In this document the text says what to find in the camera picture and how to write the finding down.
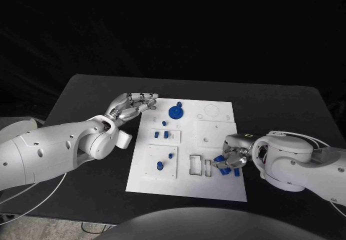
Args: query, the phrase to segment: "robotic hand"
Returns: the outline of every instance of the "robotic hand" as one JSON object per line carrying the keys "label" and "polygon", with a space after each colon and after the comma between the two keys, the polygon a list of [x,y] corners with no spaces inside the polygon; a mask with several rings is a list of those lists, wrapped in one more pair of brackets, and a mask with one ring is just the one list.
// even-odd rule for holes
{"label": "robotic hand", "polygon": [[307,188],[324,200],[346,206],[346,149],[327,145],[312,149],[305,140],[286,134],[271,131],[262,137],[239,133],[227,135],[222,152],[224,161],[213,161],[211,165],[233,169],[253,161],[260,178],[276,188],[291,192]]}
{"label": "robotic hand", "polygon": [[103,115],[34,129],[1,143],[0,191],[57,177],[85,162],[105,158],[115,146],[125,149],[132,136],[118,127],[145,110],[155,110],[157,97],[123,93]]}

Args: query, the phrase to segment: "floor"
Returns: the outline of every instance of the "floor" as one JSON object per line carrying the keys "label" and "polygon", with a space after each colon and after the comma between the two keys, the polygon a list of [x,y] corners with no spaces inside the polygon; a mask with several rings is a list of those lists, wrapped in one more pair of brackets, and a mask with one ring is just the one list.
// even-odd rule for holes
{"label": "floor", "polygon": [[[0,240],[90,240],[99,234],[82,231],[80,222],[23,216],[0,226]],[[103,225],[83,223],[92,233],[102,232]]]}

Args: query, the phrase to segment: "blue object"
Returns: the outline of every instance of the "blue object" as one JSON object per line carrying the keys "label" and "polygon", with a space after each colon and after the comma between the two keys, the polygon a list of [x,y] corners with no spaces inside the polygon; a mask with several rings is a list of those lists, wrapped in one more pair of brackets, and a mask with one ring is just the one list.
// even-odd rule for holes
{"label": "blue object", "polygon": [[236,177],[240,176],[239,168],[234,168],[234,169],[233,169],[233,175],[234,175]]}
{"label": "blue object", "polygon": [[178,119],[183,116],[184,111],[181,109],[181,103],[180,102],[177,102],[175,106],[172,106],[168,109],[167,114],[168,114],[171,119]]}
{"label": "blue object", "polygon": [[157,162],[157,170],[161,171],[164,169],[164,165],[162,163],[158,161]]}
{"label": "blue object", "polygon": [[[222,162],[222,161],[224,161],[224,159],[223,159],[223,156],[222,155],[219,155],[214,159],[213,159],[213,161],[214,162]],[[219,168],[219,172],[220,172],[220,174],[222,174],[222,176],[223,175],[227,175],[229,173],[230,173],[230,168],[227,167],[227,168]]]}

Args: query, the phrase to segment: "black table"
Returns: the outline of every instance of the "black table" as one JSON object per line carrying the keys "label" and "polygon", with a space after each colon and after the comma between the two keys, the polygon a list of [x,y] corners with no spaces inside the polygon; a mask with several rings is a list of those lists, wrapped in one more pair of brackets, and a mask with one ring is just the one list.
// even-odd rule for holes
{"label": "black table", "polygon": [[[74,75],[49,114],[44,127],[80,122],[102,115],[122,93],[158,93],[161,98],[232,102],[239,133],[263,135],[271,130],[305,134],[331,146],[346,142],[318,91],[312,87],[209,81]],[[346,239],[346,218],[307,189],[286,192],[260,179],[250,162],[243,167],[247,203],[193,197],[125,192],[141,118],[121,127],[132,134],[125,150],[115,148],[102,160],[85,163],[30,216],[119,224],[149,212],[180,207],[216,207],[272,217],[330,239]],[[44,199],[61,177],[41,182],[0,205],[1,213],[21,214]],[[2,198],[25,186],[8,189]]]}

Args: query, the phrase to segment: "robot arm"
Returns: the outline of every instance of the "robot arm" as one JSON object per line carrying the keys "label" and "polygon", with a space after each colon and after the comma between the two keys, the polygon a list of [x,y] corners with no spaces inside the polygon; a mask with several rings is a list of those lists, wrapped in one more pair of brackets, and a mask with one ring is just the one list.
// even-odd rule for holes
{"label": "robot arm", "polygon": [[301,138],[271,131],[263,137],[227,135],[222,156],[224,161],[213,162],[214,167],[239,168],[252,160],[260,178],[276,188],[291,192],[307,188],[324,200],[346,206],[344,149],[312,149]]}
{"label": "robot arm", "polygon": [[132,136],[118,127],[148,109],[157,94],[123,93],[105,114],[82,122],[34,129],[0,144],[0,191],[46,181],[82,163],[102,159],[115,146],[128,147]]}

